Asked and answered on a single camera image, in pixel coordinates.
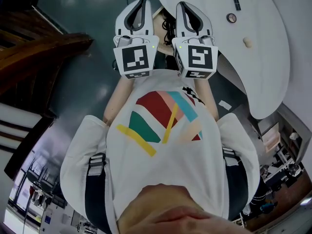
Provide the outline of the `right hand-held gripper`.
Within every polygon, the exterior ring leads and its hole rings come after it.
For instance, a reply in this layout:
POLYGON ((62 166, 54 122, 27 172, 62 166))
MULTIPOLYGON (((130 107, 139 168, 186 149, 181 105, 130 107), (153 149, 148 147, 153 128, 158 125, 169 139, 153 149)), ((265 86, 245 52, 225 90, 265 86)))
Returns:
POLYGON ((210 19, 196 6, 179 2, 176 6, 174 57, 183 78, 209 79, 217 68, 218 47, 211 36, 210 19))

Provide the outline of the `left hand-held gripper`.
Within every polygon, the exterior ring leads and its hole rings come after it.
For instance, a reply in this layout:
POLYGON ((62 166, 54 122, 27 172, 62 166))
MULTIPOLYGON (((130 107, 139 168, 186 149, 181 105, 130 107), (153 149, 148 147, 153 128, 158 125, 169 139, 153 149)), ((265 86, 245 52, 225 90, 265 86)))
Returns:
POLYGON ((116 19, 115 30, 120 35, 114 37, 114 54, 120 75, 127 79, 151 76, 159 37, 152 35, 150 1, 136 0, 127 5, 116 19))

